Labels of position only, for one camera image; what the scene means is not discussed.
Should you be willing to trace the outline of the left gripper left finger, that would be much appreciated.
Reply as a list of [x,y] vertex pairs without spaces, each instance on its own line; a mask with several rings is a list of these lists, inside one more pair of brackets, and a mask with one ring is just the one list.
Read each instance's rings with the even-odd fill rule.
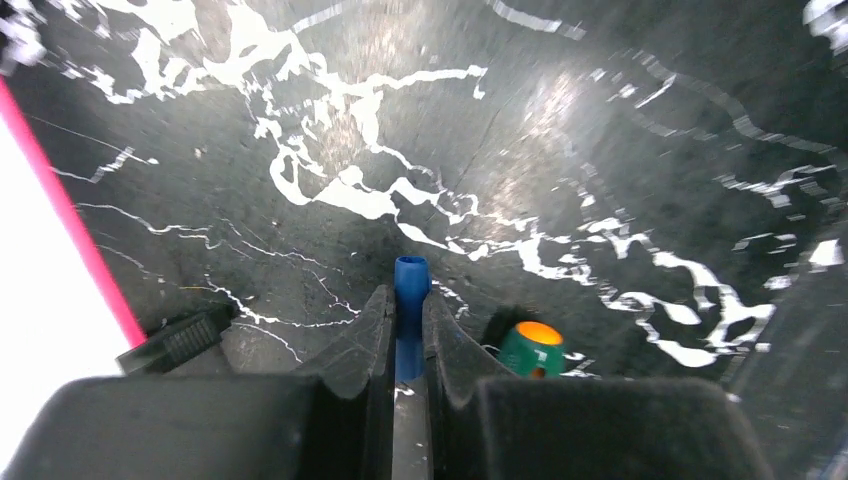
[[8,479],[387,479],[395,302],[277,374],[80,379],[47,401]]

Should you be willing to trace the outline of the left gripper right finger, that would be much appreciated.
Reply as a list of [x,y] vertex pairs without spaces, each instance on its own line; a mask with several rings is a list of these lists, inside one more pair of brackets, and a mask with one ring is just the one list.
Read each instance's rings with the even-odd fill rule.
[[699,379],[527,379],[423,305],[435,479],[770,479],[741,410]]

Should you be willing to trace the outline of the blue marker cap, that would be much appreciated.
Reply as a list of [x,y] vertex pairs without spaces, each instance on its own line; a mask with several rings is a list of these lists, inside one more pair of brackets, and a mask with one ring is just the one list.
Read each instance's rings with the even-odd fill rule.
[[396,304],[395,374],[398,382],[410,382],[422,375],[423,303],[431,291],[429,264],[424,257],[401,256],[395,261]]

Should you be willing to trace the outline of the pink framed whiteboard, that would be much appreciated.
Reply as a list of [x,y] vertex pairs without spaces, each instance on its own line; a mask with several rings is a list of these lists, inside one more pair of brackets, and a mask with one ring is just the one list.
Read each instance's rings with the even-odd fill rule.
[[8,89],[1,92],[1,463],[71,382],[147,335]]

